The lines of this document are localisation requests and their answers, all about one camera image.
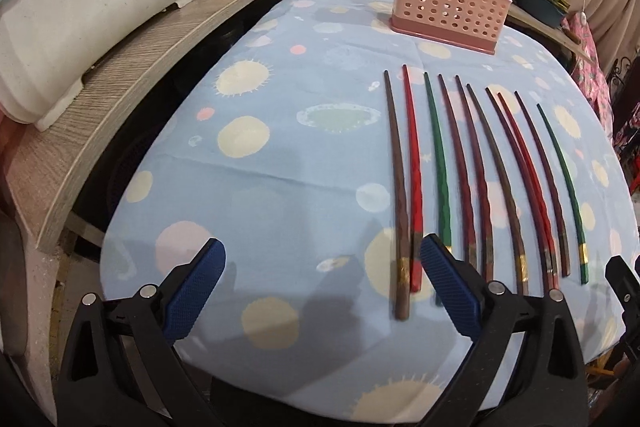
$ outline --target blue gripper pad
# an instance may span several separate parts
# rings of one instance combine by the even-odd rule
[[[203,248],[207,250],[164,309],[162,334],[172,345],[189,334],[225,269],[225,247],[220,241],[209,240]]]
[[[458,273],[458,261],[433,234],[422,239],[420,261],[458,333],[475,342],[482,330],[480,302]]]

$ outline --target brown chopstick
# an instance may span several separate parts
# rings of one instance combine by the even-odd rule
[[[449,91],[444,83],[441,74],[438,75],[440,81],[440,89],[442,97],[447,109],[447,117],[449,118],[449,128],[451,139],[453,141],[453,150],[456,157],[456,170],[458,171],[458,185],[460,186],[460,206],[462,207],[462,230],[463,230],[463,253],[465,261],[479,271],[478,254],[476,252],[476,230],[474,229],[474,210],[471,205],[471,190],[469,188],[469,179],[466,173],[465,153],[462,149],[462,141],[456,123],[456,115],[453,113],[453,106],[449,99]]]
[[[507,207],[507,216],[509,218],[509,228],[511,231],[511,242],[513,243],[513,256],[516,269],[516,291],[519,295],[526,295],[529,293],[529,273],[527,269],[527,256],[524,251],[524,241],[522,240],[522,231],[520,230],[520,220],[518,219],[518,211],[516,209],[516,203],[513,199],[513,193],[511,192],[511,184],[507,175],[507,169],[504,167],[502,156],[500,155],[500,149],[495,142],[494,133],[489,126],[489,122],[484,115],[484,110],[474,90],[470,84],[466,84],[466,89],[471,96],[471,100],[476,106],[478,117],[482,123],[484,129],[484,135],[489,142],[489,149],[494,158],[495,168],[498,171],[498,179],[500,180],[500,187],[504,195],[504,203]]]
[[[394,314],[399,321],[409,318],[410,308],[410,262],[411,247],[409,241],[409,216],[406,211],[406,192],[404,191],[404,169],[402,168],[402,149],[396,106],[391,90],[389,72],[385,70],[386,108],[389,113],[391,129],[391,160],[394,170],[394,192],[396,194],[396,303]]]
[[[527,169],[527,165],[522,156],[522,152],[520,151],[520,147],[518,147],[516,139],[511,132],[511,128],[509,127],[509,123],[502,114],[500,106],[494,98],[494,94],[488,87],[485,88],[485,91],[494,106],[495,112],[498,114],[498,118],[500,119],[500,123],[502,124],[502,127],[504,129],[504,133],[507,135],[507,139],[509,140],[509,144],[511,145],[511,150],[513,151],[513,155],[515,156],[516,162],[518,163],[520,175],[522,176],[522,180],[524,181],[524,186],[527,191],[527,198],[529,200],[529,206],[531,207],[531,214],[533,216],[533,222],[536,227],[536,238],[538,240],[538,250],[540,252],[540,262],[542,264],[542,286],[546,294],[551,288],[554,287],[553,271],[551,269],[551,254],[549,252],[544,225],[542,224],[540,207],[538,206],[536,193],[533,189],[533,182],[531,181],[529,169]]]
[[[560,248],[560,264],[562,267],[562,277],[568,277],[571,274],[571,265],[569,260],[569,241],[566,237],[566,227],[564,226],[564,216],[562,215],[562,205],[560,204],[560,197],[558,195],[558,188],[556,187],[556,182],[554,181],[554,175],[551,170],[551,165],[549,164],[549,159],[546,156],[545,148],[542,145],[542,141],[540,140],[540,135],[536,130],[536,126],[533,124],[533,120],[527,110],[527,107],[524,105],[519,93],[515,92],[516,98],[518,99],[518,103],[522,108],[522,112],[524,113],[524,117],[527,119],[527,123],[529,124],[529,129],[531,130],[531,134],[533,136],[533,140],[536,143],[536,147],[538,149],[538,155],[540,156],[540,161],[542,161],[542,167],[545,169],[546,183],[549,186],[549,192],[551,193],[551,202],[554,208],[554,214],[556,216],[556,229],[558,229],[558,244]]]
[[[460,82],[460,77],[456,75],[458,93],[462,101],[462,108],[465,112],[466,127],[469,131],[471,150],[474,157],[474,167],[476,168],[476,184],[478,185],[478,201],[480,203],[480,232],[482,240],[482,276],[489,282],[494,279],[494,230],[491,226],[491,206],[489,203],[489,193],[486,186],[486,176],[484,174],[484,164],[482,163],[482,153],[480,152],[480,142],[474,126],[473,117],[469,102],[466,99],[465,90]]]

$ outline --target blue patterned fabric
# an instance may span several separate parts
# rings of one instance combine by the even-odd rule
[[[503,93],[514,111],[555,232],[542,164],[512,95],[519,91],[559,184],[572,266],[560,286],[585,360],[624,331],[622,309],[604,279],[606,262],[620,254],[631,264],[640,251],[620,164],[589,103],[555,58],[507,27],[493,56],[395,33],[388,28],[392,2],[283,0],[274,6],[203,77],[148,150],[109,225],[100,260],[105,297],[127,297],[188,263],[209,237],[219,239],[226,268],[189,336],[175,343],[180,356],[236,387],[299,409],[388,424],[415,422],[427,412],[470,341],[436,305],[426,276],[412,296],[409,320],[392,315],[396,250],[385,69],[408,187],[401,67],[409,66],[426,233],[438,229],[438,209],[423,72],[435,82],[443,75],[459,118],[479,233],[475,171],[454,76],[473,86],[510,178],[529,292],[541,295],[529,201],[484,88]],[[460,259],[460,186],[442,92],[437,84],[433,90],[451,173],[452,253]],[[580,285],[571,203],[536,103],[545,109],[575,182],[589,248],[588,285]],[[478,134],[495,278],[515,291],[504,197],[484,133]],[[486,407],[500,401],[518,341],[513,338]]]

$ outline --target red chopstick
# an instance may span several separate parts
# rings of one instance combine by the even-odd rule
[[[554,281],[552,276],[552,268],[551,268],[551,259],[549,253],[549,245],[548,240],[545,234],[544,226],[542,223],[542,213],[540,211],[540,206],[538,205],[538,201],[536,200],[536,193],[533,188],[533,181],[531,180],[531,175],[529,169],[527,168],[527,163],[522,155],[522,151],[518,146],[518,142],[513,136],[513,132],[509,127],[509,123],[506,118],[502,114],[500,110],[500,106],[498,102],[496,102],[494,94],[491,90],[486,87],[484,89],[491,100],[492,105],[494,106],[495,112],[498,115],[498,119],[502,124],[502,128],[504,129],[504,133],[507,135],[507,139],[509,140],[509,144],[511,145],[511,151],[513,155],[516,157],[516,162],[518,163],[518,169],[520,170],[520,175],[522,176],[522,181],[524,182],[525,190],[527,191],[527,199],[529,200],[529,206],[531,208],[531,214],[533,217],[533,223],[536,227],[536,239],[538,240],[538,250],[540,252],[540,263],[542,264],[542,286],[545,293],[553,288]]]
[[[531,130],[531,136],[533,136],[533,141],[536,143],[536,147],[538,149],[538,155],[540,156],[540,161],[542,162],[542,168],[545,170],[546,175],[546,183],[549,185],[549,193],[551,194],[551,203],[553,206],[554,214],[556,214],[556,229],[558,230],[558,245],[560,250],[560,264],[562,267],[562,277],[568,277],[571,274],[571,263],[569,260],[569,244],[566,237],[566,228],[564,226],[564,216],[562,215],[562,204],[560,203],[560,196],[558,195],[558,188],[556,187],[556,182],[554,181],[554,175],[551,170],[551,164],[549,163],[549,159],[546,157],[545,147],[542,145],[542,141],[540,140],[540,135],[536,130],[536,126],[533,124],[533,120],[531,119],[531,115],[527,110],[527,106],[524,105],[524,100],[520,97],[517,91],[514,93],[516,98],[518,99],[518,103],[522,108],[522,112],[524,113],[524,118],[527,119],[527,123],[529,124],[529,128]]]
[[[524,157],[525,164],[527,165],[527,169],[529,169],[529,174],[531,176],[531,182],[533,183],[533,190],[536,195],[536,200],[538,201],[538,207],[540,208],[540,214],[542,216],[542,226],[546,236],[546,242],[549,245],[549,253],[551,255],[551,271],[553,276],[553,288],[558,289],[560,287],[558,280],[558,260],[556,258],[556,245],[554,243],[554,236],[551,233],[551,223],[549,222],[549,215],[546,210],[545,198],[542,195],[542,187],[540,186],[540,181],[538,179],[538,175],[536,174],[536,168],[533,166],[533,162],[531,161],[531,156],[529,154],[529,150],[527,149],[527,144],[522,137],[522,133],[516,123],[515,118],[511,114],[511,109],[507,105],[502,93],[498,93],[498,98],[500,98],[500,103],[502,103],[502,107],[504,108],[504,112],[511,123],[511,127],[513,128],[513,134],[516,137],[516,141],[518,142],[518,146],[522,151],[522,156]]]
[[[420,243],[422,242],[422,176],[420,174],[420,148],[418,130],[415,124],[414,99],[409,83],[409,71],[402,65],[404,77],[404,99],[409,127],[409,165],[411,168],[411,293],[422,288],[422,264],[420,263]]]

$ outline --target green chopstick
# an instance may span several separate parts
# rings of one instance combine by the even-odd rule
[[[451,251],[451,209],[449,207],[449,187],[447,185],[447,166],[444,160],[442,134],[438,122],[436,102],[431,90],[429,75],[424,72],[424,85],[429,99],[429,113],[431,116],[431,132],[433,133],[433,148],[436,158],[436,185],[438,186],[438,235],[444,246]]]
[[[575,196],[574,182],[572,181],[571,175],[569,174],[569,169],[566,166],[564,155],[562,155],[562,150],[560,149],[560,144],[558,143],[558,138],[556,138],[556,134],[554,133],[551,124],[547,120],[545,112],[542,110],[542,107],[540,107],[540,104],[538,104],[538,111],[540,111],[542,120],[545,121],[546,130],[551,137],[551,142],[553,142],[554,144],[554,149],[556,150],[556,154],[558,155],[558,160],[560,162],[560,168],[562,169],[562,175],[564,176],[564,182],[566,183],[566,188],[569,192],[571,208],[574,213],[575,232],[578,238],[578,256],[580,258],[580,284],[587,284],[589,282],[589,259],[587,257],[587,243],[584,237],[584,226],[582,224],[582,216],[580,215],[580,206],[578,206],[578,198],[576,198]]]

